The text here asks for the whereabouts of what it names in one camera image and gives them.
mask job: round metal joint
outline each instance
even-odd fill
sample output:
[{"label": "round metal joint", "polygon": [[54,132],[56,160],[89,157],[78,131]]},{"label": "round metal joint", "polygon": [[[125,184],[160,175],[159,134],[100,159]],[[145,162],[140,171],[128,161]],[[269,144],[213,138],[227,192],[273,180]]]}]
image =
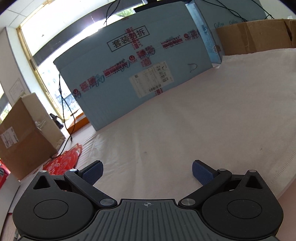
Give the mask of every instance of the round metal joint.
[{"label": "round metal joint", "polygon": [[181,203],[185,206],[192,206],[195,204],[195,201],[191,198],[184,198]]},{"label": "round metal joint", "polygon": [[113,203],[114,203],[114,200],[111,198],[104,198],[100,201],[100,204],[103,206],[111,206],[113,205]]}]

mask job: white wall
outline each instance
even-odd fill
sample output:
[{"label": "white wall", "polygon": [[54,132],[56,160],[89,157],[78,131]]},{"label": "white wall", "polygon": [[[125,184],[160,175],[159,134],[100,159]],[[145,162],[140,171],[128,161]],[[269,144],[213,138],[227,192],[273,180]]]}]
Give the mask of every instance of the white wall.
[{"label": "white wall", "polygon": [[25,89],[25,93],[29,94],[29,88],[24,82],[23,76],[15,62],[15,58],[10,48],[7,32],[3,29],[0,33],[0,83],[11,105],[14,105],[15,100],[9,91],[18,79],[20,79],[21,84]]},{"label": "white wall", "polygon": [[21,43],[19,41],[16,29],[11,28],[11,27],[6,27],[6,32],[8,35],[8,39],[9,39],[10,46],[11,46],[12,52],[14,54],[15,60],[17,62],[17,65],[20,69],[20,72],[23,76],[23,79],[25,80],[25,83],[26,83],[28,89],[30,90],[31,93],[33,93],[33,92],[36,93],[40,102],[43,104],[43,106],[45,107],[45,109],[48,113],[53,113],[56,115],[55,110],[53,109],[51,103],[48,101],[46,95],[44,94],[43,90],[41,89],[32,69],[28,63],[28,60],[24,54]]},{"label": "white wall", "polygon": [[262,7],[269,12],[274,18],[285,18],[292,16],[296,19],[296,15],[279,0],[260,0]]}]

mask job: torn cardboard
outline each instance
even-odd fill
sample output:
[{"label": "torn cardboard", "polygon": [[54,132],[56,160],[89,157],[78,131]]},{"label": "torn cardboard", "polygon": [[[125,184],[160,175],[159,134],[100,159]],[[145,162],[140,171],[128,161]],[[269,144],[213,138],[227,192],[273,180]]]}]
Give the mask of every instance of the torn cardboard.
[{"label": "torn cardboard", "polygon": [[19,180],[56,154],[65,140],[35,93],[14,104],[0,136],[1,160]]},{"label": "torn cardboard", "polygon": [[296,47],[296,21],[266,19],[217,28],[225,55]]}]

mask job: ceiling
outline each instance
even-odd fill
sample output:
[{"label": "ceiling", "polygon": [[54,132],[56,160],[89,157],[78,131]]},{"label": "ceiling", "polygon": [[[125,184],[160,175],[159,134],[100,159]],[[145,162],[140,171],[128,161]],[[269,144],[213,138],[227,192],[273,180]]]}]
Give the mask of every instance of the ceiling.
[{"label": "ceiling", "polygon": [[45,0],[17,0],[0,15],[0,32],[5,26],[17,28],[43,2]]}]

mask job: wrinkled plastic sheet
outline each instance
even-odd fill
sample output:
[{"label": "wrinkled plastic sheet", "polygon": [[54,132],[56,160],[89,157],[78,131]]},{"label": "wrinkled plastic sheet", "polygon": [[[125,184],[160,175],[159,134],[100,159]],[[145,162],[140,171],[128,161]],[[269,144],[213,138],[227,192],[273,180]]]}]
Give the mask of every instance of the wrinkled plastic sheet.
[{"label": "wrinkled plastic sheet", "polygon": [[294,49],[226,56],[99,130],[77,167],[101,160],[94,186],[117,201],[178,202],[201,187],[196,159],[234,174],[258,170],[279,197],[296,173],[295,65]]}]

